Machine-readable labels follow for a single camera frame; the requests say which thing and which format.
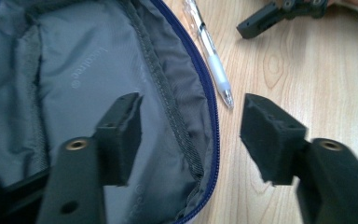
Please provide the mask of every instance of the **wooden desk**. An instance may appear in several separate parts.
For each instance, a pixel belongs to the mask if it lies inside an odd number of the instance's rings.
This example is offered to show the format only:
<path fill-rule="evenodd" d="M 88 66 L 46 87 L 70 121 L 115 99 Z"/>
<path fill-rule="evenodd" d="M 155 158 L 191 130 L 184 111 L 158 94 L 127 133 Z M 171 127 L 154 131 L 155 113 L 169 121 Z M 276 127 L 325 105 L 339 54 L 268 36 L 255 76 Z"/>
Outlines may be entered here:
<path fill-rule="evenodd" d="M 266 96 L 304 125 L 358 156 L 358 13 L 330 7 L 320 20 L 282 21 L 252 40 L 236 26 L 269 0 L 198 0 L 235 100 L 218 97 L 221 161 L 217 187 L 196 223 L 302 223 L 295 187 L 273 188 L 239 138 L 246 92 Z M 187 27 L 182 0 L 165 0 Z"/>

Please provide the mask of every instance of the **brass insert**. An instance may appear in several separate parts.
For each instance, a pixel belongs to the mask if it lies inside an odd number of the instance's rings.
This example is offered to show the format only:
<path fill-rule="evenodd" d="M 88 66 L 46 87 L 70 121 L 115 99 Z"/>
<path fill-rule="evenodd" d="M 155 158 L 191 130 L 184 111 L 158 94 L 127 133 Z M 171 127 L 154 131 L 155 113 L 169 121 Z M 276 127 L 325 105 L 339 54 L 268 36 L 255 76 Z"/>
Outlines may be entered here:
<path fill-rule="evenodd" d="M 82 148 L 85 148 L 87 146 L 87 141 L 86 140 L 75 140 L 70 142 L 68 145 L 66 145 L 66 149 L 68 150 L 79 150 Z"/>
<path fill-rule="evenodd" d="M 339 144 L 335 143 L 335 142 L 331 142 L 331 141 L 322 141 L 320 143 L 320 145 L 322 147 L 324 147 L 325 149 L 329 149 L 332 151 L 340 151 L 342 150 L 342 146 L 340 146 Z"/>

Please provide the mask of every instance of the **zipper teeth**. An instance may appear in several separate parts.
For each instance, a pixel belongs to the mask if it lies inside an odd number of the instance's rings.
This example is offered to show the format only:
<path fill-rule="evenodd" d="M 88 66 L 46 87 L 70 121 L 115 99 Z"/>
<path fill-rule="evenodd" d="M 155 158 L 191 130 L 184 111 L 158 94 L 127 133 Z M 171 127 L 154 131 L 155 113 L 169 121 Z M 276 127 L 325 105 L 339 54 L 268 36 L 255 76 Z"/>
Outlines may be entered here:
<path fill-rule="evenodd" d="M 213 190 L 216 186 L 217 177 L 219 173 L 219 161 L 220 161 L 220 136 L 219 136 L 219 118 L 217 114 L 217 104 L 216 104 L 216 98 L 213 90 L 213 83 L 211 81 L 211 78 L 209 76 L 208 69 L 206 68 L 205 62 L 201 59 L 200 53 L 198 52 L 196 46 L 194 45 L 191 37 L 188 35 L 185 28 L 182 26 L 182 24 L 177 20 L 177 18 L 173 15 L 171 10 L 165 5 L 164 2 L 161 0 L 152 0 L 153 4 L 157 6 L 157 8 L 160 10 L 160 12 L 166 17 L 168 23 L 172 26 L 173 30 L 176 32 L 176 34 L 182 39 L 184 42 L 184 46 L 187 50 L 187 53 L 190 55 L 194 67 L 201 77 L 200 82 L 202 84 L 202 87 L 204 88 L 206 94 L 206 97 L 208 99 L 209 111 L 210 113 L 214 113 L 214 119 L 212 120 L 212 129 L 214 131 L 214 148 L 216 149 L 213 152 L 213 169 L 211 171 L 210 180 L 208 181 L 207 186 L 207 195 L 204 196 L 204 199 L 202 202 L 187 216 L 183 217 L 182 219 L 176 221 L 176 224 L 183 224 L 188 222 L 191 218 L 193 218 L 197 213 L 200 212 L 200 210 L 205 206 L 205 204 L 210 200 L 213 194 Z"/>

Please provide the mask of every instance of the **backpack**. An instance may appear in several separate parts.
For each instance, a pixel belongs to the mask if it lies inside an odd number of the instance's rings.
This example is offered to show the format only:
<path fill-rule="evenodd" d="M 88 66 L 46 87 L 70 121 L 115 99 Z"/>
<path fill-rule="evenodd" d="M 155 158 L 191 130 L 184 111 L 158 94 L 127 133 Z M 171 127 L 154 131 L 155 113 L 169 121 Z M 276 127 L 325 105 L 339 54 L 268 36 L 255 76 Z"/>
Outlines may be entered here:
<path fill-rule="evenodd" d="M 185 223 L 219 166 L 216 100 L 193 41 L 161 0 L 0 1 L 0 181 L 52 167 L 119 97 L 142 96 L 128 185 L 104 186 L 108 223 Z"/>

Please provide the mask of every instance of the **pen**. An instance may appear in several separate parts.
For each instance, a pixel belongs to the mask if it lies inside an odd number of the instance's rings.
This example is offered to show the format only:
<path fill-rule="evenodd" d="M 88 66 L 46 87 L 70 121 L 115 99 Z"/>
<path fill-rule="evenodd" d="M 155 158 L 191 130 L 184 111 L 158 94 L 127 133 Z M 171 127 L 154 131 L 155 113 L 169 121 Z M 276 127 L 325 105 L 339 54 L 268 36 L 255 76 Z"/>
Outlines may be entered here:
<path fill-rule="evenodd" d="M 234 107 L 234 101 L 231 94 L 231 86 L 228 82 L 225 69 L 223 68 L 220 58 L 217 55 L 211 36 L 206 29 L 205 22 L 202 20 L 199 9 L 194 0 L 185 1 L 185 13 L 190 28 L 197 32 L 197 37 L 202 45 L 202 49 L 211 73 L 214 83 L 222 96 L 228 108 Z"/>

